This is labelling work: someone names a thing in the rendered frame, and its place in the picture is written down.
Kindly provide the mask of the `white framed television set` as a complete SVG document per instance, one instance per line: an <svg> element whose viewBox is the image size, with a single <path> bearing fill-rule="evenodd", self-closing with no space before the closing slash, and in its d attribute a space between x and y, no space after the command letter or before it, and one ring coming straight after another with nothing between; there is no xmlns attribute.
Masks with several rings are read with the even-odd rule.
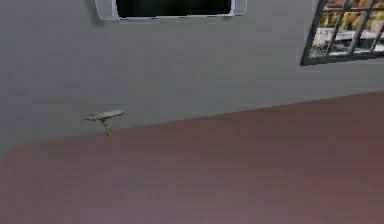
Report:
<svg viewBox="0 0 384 224"><path fill-rule="evenodd" d="M104 21L232 17L246 13L247 0L94 0Z"/></svg>

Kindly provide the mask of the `black framed window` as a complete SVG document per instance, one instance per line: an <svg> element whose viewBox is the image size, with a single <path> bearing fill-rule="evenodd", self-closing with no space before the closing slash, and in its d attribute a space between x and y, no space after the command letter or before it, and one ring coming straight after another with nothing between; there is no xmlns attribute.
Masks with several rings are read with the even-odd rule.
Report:
<svg viewBox="0 0 384 224"><path fill-rule="evenodd" d="M300 65L384 58L384 0L319 0Z"/></svg>

